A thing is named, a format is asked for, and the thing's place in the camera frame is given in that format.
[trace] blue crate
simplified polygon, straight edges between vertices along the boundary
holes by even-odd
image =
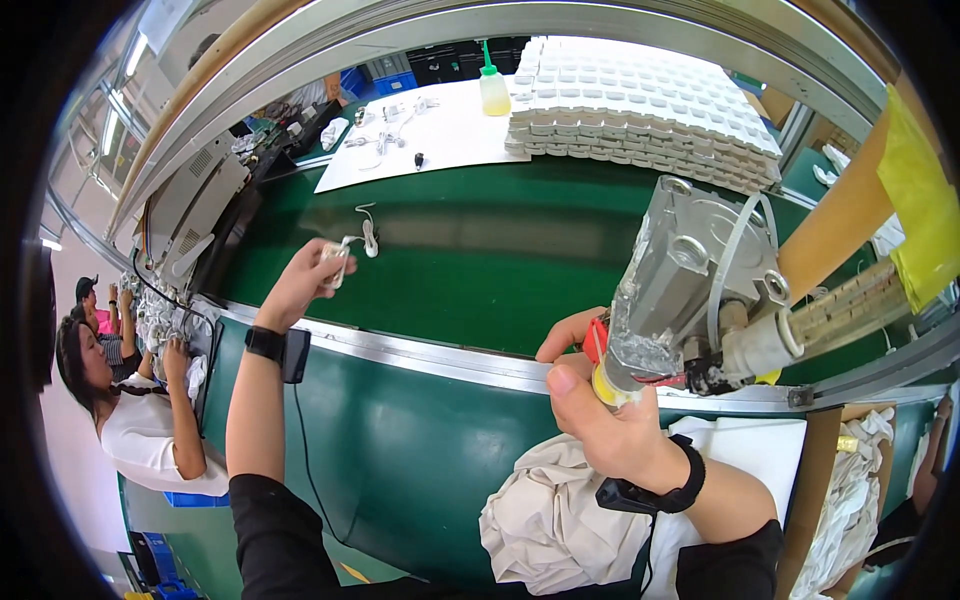
[[[381,96],[386,96],[405,89],[417,87],[417,80],[414,79],[413,71],[406,71],[396,75],[379,77],[373,80],[373,84],[376,85],[376,91],[379,92]]]
[[[163,495],[167,497],[167,502],[169,502],[170,506],[174,508],[184,508],[184,509],[214,508],[218,506],[230,505],[229,492],[225,493],[220,497],[212,496],[212,495],[203,495],[202,493],[180,493],[180,492],[164,492]]]
[[[174,553],[167,545],[166,540],[161,534],[142,532],[143,539],[150,546],[150,552],[154,555],[156,563],[156,574],[159,575],[161,582],[177,581],[180,576],[177,575],[177,564],[174,562]]]
[[[156,593],[163,600],[194,600],[194,598],[200,598],[197,591],[185,586],[182,580],[165,581],[156,587]]]
[[[363,71],[357,67],[354,66],[340,72],[340,87],[352,92],[354,96],[359,96],[365,85],[367,85],[367,78],[363,76]]]

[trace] black sleeve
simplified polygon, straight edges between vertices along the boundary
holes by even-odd
[[[324,523],[305,502],[262,475],[230,479],[244,600],[323,598],[339,588],[324,549]]]
[[[783,532],[775,519],[743,540],[681,548],[677,595],[682,600],[773,598],[782,551]]]

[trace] person's right hand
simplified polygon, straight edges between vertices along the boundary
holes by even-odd
[[[163,374],[167,381],[183,381],[186,377],[186,343],[180,338],[170,338],[163,349]]]
[[[653,493],[682,487],[689,476],[689,462],[660,431],[657,390],[645,387],[639,402],[628,403],[611,413],[596,396],[584,375],[586,357],[561,353],[583,341],[590,319],[603,313],[594,308],[558,322],[537,352],[540,362],[556,361],[546,376],[557,426],[584,445],[591,467],[608,477],[627,479]]]
[[[321,252],[329,243],[315,238],[294,254],[257,311],[254,325],[284,334],[303,317],[311,301],[333,297],[334,291],[324,287],[324,280],[340,271],[344,259],[321,261]],[[356,258],[351,256],[345,273],[356,270]]]
[[[120,292],[120,308],[123,310],[129,310],[130,305],[133,303],[133,292],[130,290],[124,290]]]

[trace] white shirt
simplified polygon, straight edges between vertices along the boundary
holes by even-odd
[[[134,388],[154,388],[155,382],[134,373],[123,382]],[[124,392],[100,434],[100,445],[127,479],[158,492],[222,496],[228,491],[227,460],[207,440],[201,440],[206,472],[184,480],[174,461],[174,412],[170,398],[160,394],[134,396]]]

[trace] yellow plastic sheet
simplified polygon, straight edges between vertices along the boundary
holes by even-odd
[[[890,257],[916,314],[960,275],[960,204],[933,147],[890,84],[887,112],[890,129],[876,174],[906,234]]]

